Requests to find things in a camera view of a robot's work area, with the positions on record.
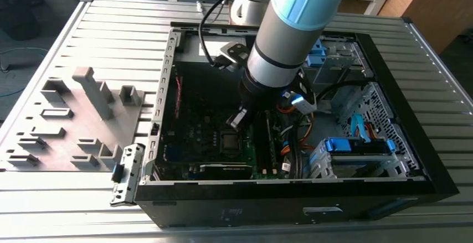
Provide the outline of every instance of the aluminum table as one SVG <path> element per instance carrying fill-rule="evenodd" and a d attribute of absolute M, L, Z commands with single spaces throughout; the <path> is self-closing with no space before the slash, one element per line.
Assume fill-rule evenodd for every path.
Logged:
<path fill-rule="evenodd" d="M 147 94 L 140 120 L 151 115 L 169 21 L 199 22 L 192 3 L 85 0 L 77 5 L 49 53 L 0 128 L 8 142 L 24 109 L 48 77 L 90 65 L 111 89 L 135 85 Z M 227 23 L 223 10 L 217 23 Z M 161 230 L 140 208 L 111 208 L 105 172 L 0 173 L 0 239 L 62 242 L 406 242 L 465 241 L 473 236 L 473 103 L 446 66 L 400 18 L 339 14 L 327 30 L 367 33 L 384 58 L 461 193 L 367 222 Z M 136 126 L 147 141 L 149 122 Z"/>

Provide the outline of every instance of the metal hinge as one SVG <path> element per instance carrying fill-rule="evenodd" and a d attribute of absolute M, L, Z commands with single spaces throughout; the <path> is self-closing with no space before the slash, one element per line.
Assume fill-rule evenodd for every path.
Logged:
<path fill-rule="evenodd" d="M 120 162 L 112 172 L 113 198 L 109 206 L 133 206 L 135 192 L 140 175 L 144 145 L 135 143 L 125 146 Z"/>

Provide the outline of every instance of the blue plastic clip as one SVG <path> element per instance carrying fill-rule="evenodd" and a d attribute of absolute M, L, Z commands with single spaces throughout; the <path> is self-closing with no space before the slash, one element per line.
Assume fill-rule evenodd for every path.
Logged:
<path fill-rule="evenodd" d="M 352 114 L 352 116 L 351 116 L 351 127 L 350 128 L 351 128 L 351 136 L 355 135 L 356 128 L 358 128 L 359 136 L 362 137 L 364 142 L 371 142 L 371 139 L 370 139 L 370 137 L 366 134 L 364 121 L 363 121 L 363 117 L 360 116 L 360 114 Z"/>
<path fill-rule="evenodd" d="M 316 40 L 315 45 L 311 48 L 308 56 L 307 56 L 307 65 L 311 68 L 323 66 L 323 63 L 326 60 L 324 50 L 326 50 L 326 48 L 323 47 L 320 40 Z"/>
<path fill-rule="evenodd" d="M 386 143 L 387 143 L 388 150 L 390 150 L 391 152 L 395 152 L 395 143 L 394 143 L 394 141 L 392 141 L 391 139 L 388 139 L 388 140 L 386 141 Z"/>

